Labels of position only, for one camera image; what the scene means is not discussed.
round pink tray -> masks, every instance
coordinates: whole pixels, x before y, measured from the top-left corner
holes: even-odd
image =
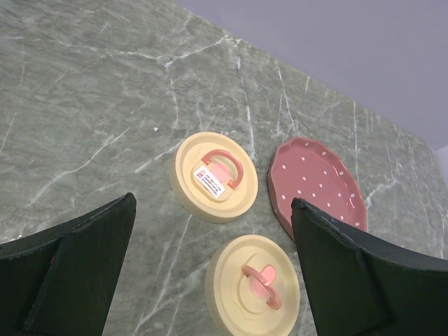
[[[297,136],[280,145],[267,175],[267,186],[274,213],[292,239],[294,197],[367,230],[367,209],[358,185],[342,161],[322,143]]]

marble table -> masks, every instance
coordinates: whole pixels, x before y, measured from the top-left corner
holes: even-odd
[[[104,335],[217,335],[205,270],[221,244],[252,233],[296,267],[291,334],[315,334],[266,185],[275,148],[295,135],[340,155],[370,233],[448,256],[448,194],[426,143],[306,74],[171,0],[5,0],[0,9],[0,243],[126,192],[137,198]],[[173,152],[206,130],[240,143],[258,173],[255,204],[225,225],[192,217],[169,184]]]

red plate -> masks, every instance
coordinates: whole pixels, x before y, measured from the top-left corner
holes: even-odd
[[[358,185],[342,161],[322,143],[297,136],[280,145],[267,175],[267,186],[274,213],[292,239],[294,197],[367,230],[367,209]]]

white label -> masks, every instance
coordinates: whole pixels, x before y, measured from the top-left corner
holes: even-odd
[[[193,175],[216,199],[224,193],[224,185],[204,165]]]

lid handle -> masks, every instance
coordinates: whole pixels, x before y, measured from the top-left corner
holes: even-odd
[[[223,150],[223,149],[213,149],[213,150],[210,150],[202,158],[203,163],[205,163],[206,165],[210,165],[211,158],[213,156],[222,156],[222,157],[224,157],[226,159],[229,159],[231,161],[231,163],[233,163],[233,165],[237,168],[237,179],[236,180],[230,180],[227,183],[229,185],[229,187],[231,187],[231,189],[235,189],[241,183],[241,181],[243,179],[243,175],[244,175],[243,165],[241,164],[240,161],[238,161],[235,158],[235,156],[233,156],[230,152],[227,152],[226,150]]]
[[[267,300],[267,305],[271,307],[273,310],[279,310],[281,308],[281,298],[279,297],[279,294],[277,291],[272,287],[272,284],[270,284],[266,278],[259,273],[255,268],[249,266],[249,265],[243,265],[241,267],[241,270],[243,271],[244,275],[246,277],[252,276],[255,280],[257,280],[264,289],[269,293],[269,299]]]

